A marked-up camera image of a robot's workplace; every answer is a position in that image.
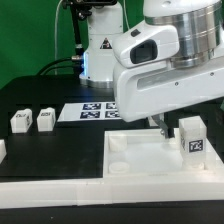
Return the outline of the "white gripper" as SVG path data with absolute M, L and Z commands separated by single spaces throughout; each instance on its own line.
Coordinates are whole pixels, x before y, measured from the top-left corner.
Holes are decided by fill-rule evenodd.
M 158 63 L 125 69 L 114 68 L 114 97 L 126 122 L 153 116 L 169 138 L 169 128 L 158 114 L 224 96 L 224 58 L 215 58 L 190 69 L 165 70 Z

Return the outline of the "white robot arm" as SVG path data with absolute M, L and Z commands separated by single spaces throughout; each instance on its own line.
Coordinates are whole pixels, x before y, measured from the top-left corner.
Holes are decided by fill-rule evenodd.
M 111 43 L 112 56 L 84 54 L 80 82 L 111 88 L 120 117 L 152 118 L 224 97 L 222 0 L 144 0 L 144 20 Z

